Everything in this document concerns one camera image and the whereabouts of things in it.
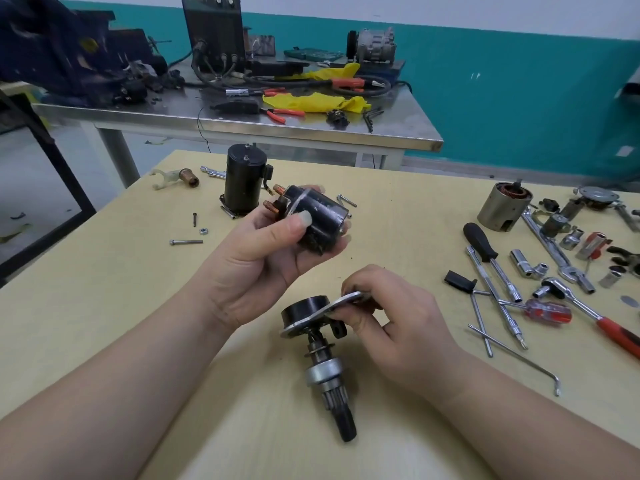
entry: light wooden table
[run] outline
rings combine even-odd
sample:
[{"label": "light wooden table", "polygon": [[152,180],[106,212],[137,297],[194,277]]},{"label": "light wooden table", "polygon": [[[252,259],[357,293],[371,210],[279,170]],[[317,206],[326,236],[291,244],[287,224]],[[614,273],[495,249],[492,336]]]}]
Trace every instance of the light wooden table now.
[{"label": "light wooden table", "polygon": [[[224,168],[222,155],[175,152],[166,171],[200,165]],[[358,437],[343,444],[320,395],[305,385],[310,366],[305,339],[281,339],[280,311],[317,294],[331,299],[349,274],[374,262],[433,291],[456,341],[469,352],[553,397],[552,381],[467,330],[476,323],[469,298],[443,283],[450,269],[476,278],[462,234],[474,221],[494,182],[403,172],[379,172],[309,163],[272,161],[274,183],[320,183],[327,194],[347,195],[353,241],[330,264],[297,281],[265,316],[240,329],[208,370],[202,385],[173,423],[143,478],[492,478],[484,462],[428,404],[384,379],[350,332],[333,352],[348,371],[346,385]],[[69,235],[0,291],[0,416],[52,384],[146,317],[187,281],[236,224],[220,210],[224,181],[202,174],[197,189],[182,184],[153,191],[156,177],[143,177],[98,215]],[[535,200],[572,196],[565,187],[526,185]],[[640,196],[624,194],[630,207]],[[170,247],[169,239],[204,245]],[[575,222],[603,231],[615,244],[640,251],[612,210],[583,210]],[[499,261],[525,295],[538,282],[524,280],[508,259],[523,250],[534,264],[555,266],[524,222],[510,233],[487,231]],[[594,263],[597,281],[609,255]],[[626,276],[614,288],[578,295],[587,304],[640,332],[638,310],[622,294],[640,299],[640,281]],[[488,299],[479,297],[489,332],[515,347]],[[563,382],[553,400],[640,447],[640,363],[604,338],[591,319],[576,312],[571,324],[552,329],[515,313],[530,350]]]}]

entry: wrench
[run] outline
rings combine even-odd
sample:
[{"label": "wrench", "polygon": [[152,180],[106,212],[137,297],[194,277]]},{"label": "wrench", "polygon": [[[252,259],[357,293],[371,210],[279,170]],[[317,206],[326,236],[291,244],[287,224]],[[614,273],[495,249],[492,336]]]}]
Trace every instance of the wrench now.
[{"label": "wrench", "polygon": [[570,283],[578,283],[585,293],[595,293],[596,288],[592,282],[587,279],[584,271],[571,265],[571,261],[569,261],[569,258],[564,254],[563,250],[560,249],[555,240],[545,237],[540,233],[540,227],[531,218],[530,208],[524,210],[522,219],[558,265],[558,274]]}]

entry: workbench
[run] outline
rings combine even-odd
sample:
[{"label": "workbench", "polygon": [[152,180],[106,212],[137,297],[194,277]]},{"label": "workbench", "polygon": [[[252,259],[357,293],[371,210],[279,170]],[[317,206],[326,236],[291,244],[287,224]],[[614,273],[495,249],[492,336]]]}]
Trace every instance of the workbench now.
[{"label": "workbench", "polygon": [[[187,82],[199,82],[188,64],[177,66]],[[102,163],[109,181],[122,192],[139,179],[123,132],[195,141],[225,140],[238,143],[265,143],[382,155],[381,168],[400,170],[405,150],[439,152],[443,140],[409,89],[397,86],[386,95],[369,98],[373,108],[384,114],[374,120],[369,133],[361,114],[347,113],[349,125],[334,129],[325,113],[307,113],[305,118],[287,117],[287,124],[274,123],[265,114],[223,115],[211,109],[227,100],[212,89],[149,92],[146,103],[112,109],[91,109],[35,104],[34,110],[51,122],[80,124]]]},{"label": "workbench", "polygon": [[[224,161],[224,155],[175,152],[159,168],[222,168]],[[530,347],[524,353],[560,377],[561,397],[553,396],[549,377],[500,348],[494,347],[495,357],[489,359],[482,339],[468,330],[468,323],[476,324],[470,300],[443,278],[450,269],[479,278],[465,252],[462,227],[476,220],[493,181],[271,163],[274,183],[323,184],[327,195],[343,193],[356,202],[349,231],[353,240],[339,257],[302,276],[276,306],[229,339],[142,478],[493,478],[484,461],[430,405],[382,377],[352,331],[344,339],[330,340],[335,343],[333,354],[347,368],[345,382],[358,428],[352,443],[340,441],[320,393],[306,386],[304,371],[311,366],[304,357],[307,341],[280,338],[280,312],[318,294],[338,298],[342,281],[372,262],[432,291],[462,348],[640,447],[640,363],[606,339],[590,318],[574,310],[571,323],[552,328],[517,310],[513,315]],[[196,189],[180,182],[154,191],[158,178],[142,177],[0,290],[0,416],[148,316],[183,286],[236,225],[220,209],[224,181],[204,176]],[[567,187],[525,186],[535,202],[547,197],[562,205],[572,197]],[[269,196],[263,192],[262,197]],[[639,195],[621,197],[630,208],[640,208]],[[169,246],[170,239],[200,239],[192,226],[193,212],[198,213],[198,227],[210,231],[204,244]],[[584,209],[574,223],[587,233],[606,233],[620,247],[640,247],[638,237],[613,210]],[[533,264],[548,263],[550,275],[555,275],[555,265],[522,220],[509,233],[486,233],[500,253],[498,262],[525,297],[540,282],[520,277],[508,258],[510,250],[521,249]],[[610,256],[604,253],[591,266],[594,282],[604,275]],[[487,270],[493,275],[489,266]],[[600,313],[640,332],[638,309],[620,301],[620,295],[640,299],[636,278],[625,276],[612,289],[596,285],[592,296],[572,288]],[[488,298],[478,300],[488,332],[516,348],[497,308]],[[386,322],[384,313],[376,316]]]}]

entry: right hand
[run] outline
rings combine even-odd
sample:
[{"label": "right hand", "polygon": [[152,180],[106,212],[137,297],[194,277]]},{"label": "right hand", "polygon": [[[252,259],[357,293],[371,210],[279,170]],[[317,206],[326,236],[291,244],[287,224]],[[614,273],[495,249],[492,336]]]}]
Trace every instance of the right hand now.
[{"label": "right hand", "polygon": [[[356,290],[373,300],[341,306],[332,318],[352,327],[384,375],[436,406],[464,390],[469,356],[455,343],[431,293],[372,264],[343,282],[342,295]],[[389,323],[380,325],[376,308]]]}]

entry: black-handled screwdriver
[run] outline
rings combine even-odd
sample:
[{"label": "black-handled screwdriver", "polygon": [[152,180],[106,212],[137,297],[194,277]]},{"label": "black-handled screwdriver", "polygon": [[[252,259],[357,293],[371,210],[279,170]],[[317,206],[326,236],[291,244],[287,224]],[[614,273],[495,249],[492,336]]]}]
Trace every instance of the black-handled screwdriver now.
[{"label": "black-handled screwdriver", "polygon": [[500,279],[504,283],[505,288],[507,288],[511,299],[516,303],[520,303],[522,301],[522,295],[516,288],[516,285],[510,281],[507,274],[495,260],[498,257],[498,253],[492,249],[486,234],[482,229],[480,229],[480,226],[473,222],[469,222],[468,224],[465,224],[462,231],[464,232],[469,244],[471,244],[477,253],[480,254],[482,261],[491,263],[495,272],[498,273],[498,276],[500,276]]}]

